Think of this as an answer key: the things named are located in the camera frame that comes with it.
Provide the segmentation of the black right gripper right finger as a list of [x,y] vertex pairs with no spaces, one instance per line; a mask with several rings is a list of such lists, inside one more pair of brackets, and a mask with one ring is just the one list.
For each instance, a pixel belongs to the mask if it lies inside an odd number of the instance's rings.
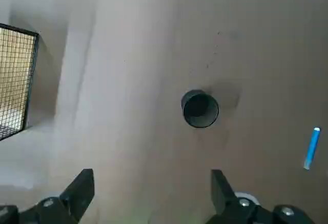
[[314,223],[300,208],[276,205],[269,211],[247,197],[238,197],[221,170],[211,171],[211,200],[215,214],[207,223]]

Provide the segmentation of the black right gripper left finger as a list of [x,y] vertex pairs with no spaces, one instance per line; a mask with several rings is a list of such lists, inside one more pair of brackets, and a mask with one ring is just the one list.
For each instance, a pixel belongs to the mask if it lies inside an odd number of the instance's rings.
[[59,196],[47,197],[25,211],[1,205],[1,223],[79,223],[94,195],[94,172],[83,169]]

